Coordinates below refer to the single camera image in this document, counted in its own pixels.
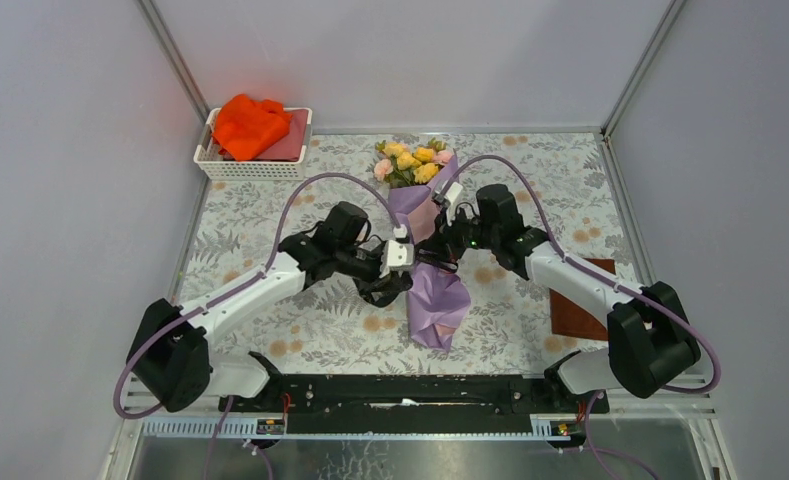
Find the yellow fake flower bunch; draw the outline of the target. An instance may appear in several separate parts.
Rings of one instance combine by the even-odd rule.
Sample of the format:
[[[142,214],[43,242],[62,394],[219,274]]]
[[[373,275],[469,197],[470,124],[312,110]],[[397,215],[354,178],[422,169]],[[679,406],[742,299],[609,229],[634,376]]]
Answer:
[[[396,141],[381,141],[375,145],[375,150],[377,160],[372,168],[373,176],[394,189],[429,186],[440,180],[441,174],[456,159],[454,151],[436,138],[415,147]]]

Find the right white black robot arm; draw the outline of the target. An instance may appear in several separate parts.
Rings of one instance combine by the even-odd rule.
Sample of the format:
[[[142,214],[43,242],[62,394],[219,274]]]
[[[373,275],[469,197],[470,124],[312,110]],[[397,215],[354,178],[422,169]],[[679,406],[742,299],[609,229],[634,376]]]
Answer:
[[[553,410],[567,412],[583,394],[598,390],[622,388],[648,398],[700,360],[672,287],[625,287],[590,261],[558,252],[546,231],[525,224],[504,185],[480,188],[474,213],[459,207],[460,190],[453,183],[432,194],[440,212],[427,246],[450,261],[468,249],[488,250],[502,268],[558,293],[607,330],[606,347],[572,352],[545,370],[543,396]]]

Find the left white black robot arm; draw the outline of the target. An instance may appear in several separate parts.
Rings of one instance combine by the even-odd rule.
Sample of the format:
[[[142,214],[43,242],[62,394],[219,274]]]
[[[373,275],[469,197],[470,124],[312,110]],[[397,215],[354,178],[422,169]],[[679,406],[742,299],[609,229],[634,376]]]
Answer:
[[[238,396],[255,410],[271,409],[281,387],[263,359],[220,356],[214,346],[252,315],[335,274],[352,278],[360,296],[378,306],[407,291],[414,263],[407,226],[396,223],[391,239],[367,250],[362,233],[368,224],[362,209],[340,202],[314,228],[282,239],[263,271],[181,306],[154,301],[135,333],[126,371],[167,412],[184,410],[204,394]]]

